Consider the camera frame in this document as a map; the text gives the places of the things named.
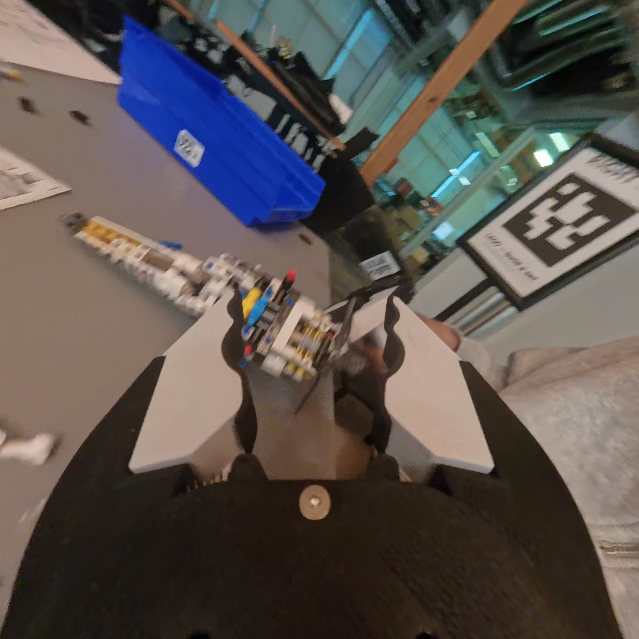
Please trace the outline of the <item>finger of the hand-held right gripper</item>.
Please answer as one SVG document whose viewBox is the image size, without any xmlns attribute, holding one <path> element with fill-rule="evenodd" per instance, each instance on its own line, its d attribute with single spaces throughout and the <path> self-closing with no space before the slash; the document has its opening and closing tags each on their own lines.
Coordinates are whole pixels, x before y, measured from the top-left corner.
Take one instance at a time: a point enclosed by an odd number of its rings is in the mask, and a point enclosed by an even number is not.
<svg viewBox="0 0 639 639">
<path fill-rule="evenodd" d="M 355 344 L 370 337 L 374 345 L 384 345 L 388 331 L 395 324 L 394 291 L 374 294 L 368 302 L 354 312 L 348 343 Z"/>
</svg>

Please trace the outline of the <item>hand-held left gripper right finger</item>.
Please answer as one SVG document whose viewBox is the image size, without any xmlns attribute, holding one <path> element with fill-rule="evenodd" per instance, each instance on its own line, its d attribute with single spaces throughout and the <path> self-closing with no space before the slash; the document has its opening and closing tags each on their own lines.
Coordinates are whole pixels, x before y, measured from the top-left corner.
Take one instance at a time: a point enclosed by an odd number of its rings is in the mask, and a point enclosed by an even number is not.
<svg viewBox="0 0 639 639">
<path fill-rule="evenodd" d="M 493 457 L 457 353 L 395 295 L 385 331 L 385 452 L 407 475 L 431 475 L 438 465 L 490 474 Z"/>
</svg>

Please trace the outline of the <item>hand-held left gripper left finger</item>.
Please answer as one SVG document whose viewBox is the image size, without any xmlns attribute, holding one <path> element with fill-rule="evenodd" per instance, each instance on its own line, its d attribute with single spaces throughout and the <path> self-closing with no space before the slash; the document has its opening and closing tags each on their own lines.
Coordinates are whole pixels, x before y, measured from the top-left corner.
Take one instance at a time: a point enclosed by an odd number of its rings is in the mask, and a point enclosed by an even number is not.
<svg viewBox="0 0 639 639">
<path fill-rule="evenodd" d="M 164 353 L 132 473 L 186 464 L 196 475 L 214 475 L 253 452 L 258 420 L 241 365 L 243 326 L 241 295 L 230 290 Z"/>
</svg>

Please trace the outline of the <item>lego airplane body with propeller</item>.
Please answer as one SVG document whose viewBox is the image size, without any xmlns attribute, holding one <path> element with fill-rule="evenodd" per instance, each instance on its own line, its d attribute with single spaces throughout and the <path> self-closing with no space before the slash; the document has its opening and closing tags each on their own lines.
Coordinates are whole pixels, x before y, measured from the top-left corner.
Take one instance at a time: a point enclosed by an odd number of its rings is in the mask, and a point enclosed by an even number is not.
<svg viewBox="0 0 639 639">
<path fill-rule="evenodd" d="M 351 295 L 322 309 L 295 289 L 296 276 L 292 270 L 277 278 L 227 255 L 209 257 L 196 292 L 203 301 L 213 303 L 226 290 L 238 289 L 244 315 L 242 365 L 256 359 L 273 377 L 310 379 L 311 386 L 295 410 L 299 413 L 320 378 L 346 353 L 352 319 L 363 299 Z"/>
</svg>

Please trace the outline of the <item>person's right forearm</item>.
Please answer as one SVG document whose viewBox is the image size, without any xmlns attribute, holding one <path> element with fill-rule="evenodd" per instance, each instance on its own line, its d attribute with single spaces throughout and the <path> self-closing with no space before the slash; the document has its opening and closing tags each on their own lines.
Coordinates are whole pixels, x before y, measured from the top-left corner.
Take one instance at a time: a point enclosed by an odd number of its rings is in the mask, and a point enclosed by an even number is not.
<svg viewBox="0 0 639 639">
<path fill-rule="evenodd" d="M 460 360 L 470 363 L 491 388 L 497 392 L 504 388 L 507 366 L 499 363 L 483 342 L 462 336 L 459 338 L 457 354 Z"/>
</svg>

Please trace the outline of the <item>person's right hand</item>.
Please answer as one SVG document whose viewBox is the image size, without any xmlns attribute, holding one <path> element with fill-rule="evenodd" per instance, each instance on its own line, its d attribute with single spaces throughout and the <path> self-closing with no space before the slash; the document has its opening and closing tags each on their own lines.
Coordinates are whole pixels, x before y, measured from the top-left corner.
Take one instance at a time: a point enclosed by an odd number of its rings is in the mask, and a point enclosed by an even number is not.
<svg viewBox="0 0 639 639">
<path fill-rule="evenodd" d="M 459 350 L 461 337 L 455 329 L 423 314 L 417 313 L 417 316 L 448 348 L 454 352 Z"/>
</svg>

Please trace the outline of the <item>framed tag sign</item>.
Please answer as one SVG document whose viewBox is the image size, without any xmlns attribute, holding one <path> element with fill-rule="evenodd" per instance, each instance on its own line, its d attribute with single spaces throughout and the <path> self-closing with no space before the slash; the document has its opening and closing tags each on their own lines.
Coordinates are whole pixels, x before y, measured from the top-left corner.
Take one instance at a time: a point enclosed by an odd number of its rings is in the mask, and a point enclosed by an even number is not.
<svg viewBox="0 0 639 639">
<path fill-rule="evenodd" d="M 638 244 L 638 150 L 590 133 L 461 236 L 519 312 Z"/>
</svg>

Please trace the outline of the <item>blue plastic bin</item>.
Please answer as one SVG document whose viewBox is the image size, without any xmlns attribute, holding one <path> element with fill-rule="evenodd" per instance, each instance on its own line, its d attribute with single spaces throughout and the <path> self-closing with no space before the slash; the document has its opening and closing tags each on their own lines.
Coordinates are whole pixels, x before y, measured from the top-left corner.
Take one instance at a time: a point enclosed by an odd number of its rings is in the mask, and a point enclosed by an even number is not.
<svg viewBox="0 0 639 639">
<path fill-rule="evenodd" d="M 213 74 L 128 15 L 120 106 L 248 227 L 307 219 L 324 180 Z"/>
</svg>

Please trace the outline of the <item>zebra sticker sheet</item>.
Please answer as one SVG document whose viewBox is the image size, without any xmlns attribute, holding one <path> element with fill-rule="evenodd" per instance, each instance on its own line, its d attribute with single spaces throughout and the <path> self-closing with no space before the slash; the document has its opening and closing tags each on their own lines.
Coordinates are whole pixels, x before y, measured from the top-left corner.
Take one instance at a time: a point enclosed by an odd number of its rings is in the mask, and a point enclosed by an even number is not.
<svg viewBox="0 0 639 639">
<path fill-rule="evenodd" d="M 36 165 L 1 147 L 1 211 L 71 192 Z"/>
</svg>

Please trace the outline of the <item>printed paper sheet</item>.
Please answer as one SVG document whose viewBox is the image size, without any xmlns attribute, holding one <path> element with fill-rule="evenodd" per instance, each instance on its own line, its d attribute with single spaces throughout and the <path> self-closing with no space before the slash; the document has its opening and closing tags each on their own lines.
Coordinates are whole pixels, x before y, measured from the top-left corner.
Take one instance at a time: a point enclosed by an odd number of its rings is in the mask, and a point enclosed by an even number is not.
<svg viewBox="0 0 639 639">
<path fill-rule="evenodd" d="M 1 64 L 117 86 L 121 78 L 25 1 L 1 2 Z"/>
</svg>

